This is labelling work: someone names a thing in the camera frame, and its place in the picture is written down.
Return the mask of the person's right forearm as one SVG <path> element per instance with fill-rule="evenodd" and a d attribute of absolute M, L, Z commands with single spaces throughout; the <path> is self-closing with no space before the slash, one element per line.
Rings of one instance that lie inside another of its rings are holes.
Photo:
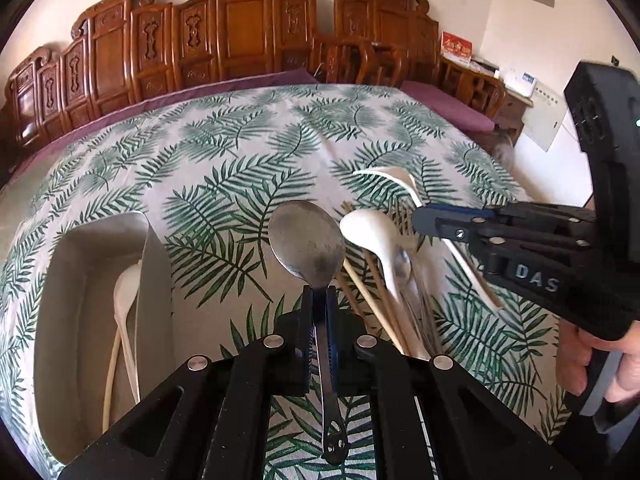
<path fill-rule="evenodd" d="M 639 398 L 604 401 L 594 415 L 572 415 L 562 436 L 580 478 L 639 478 Z"/>

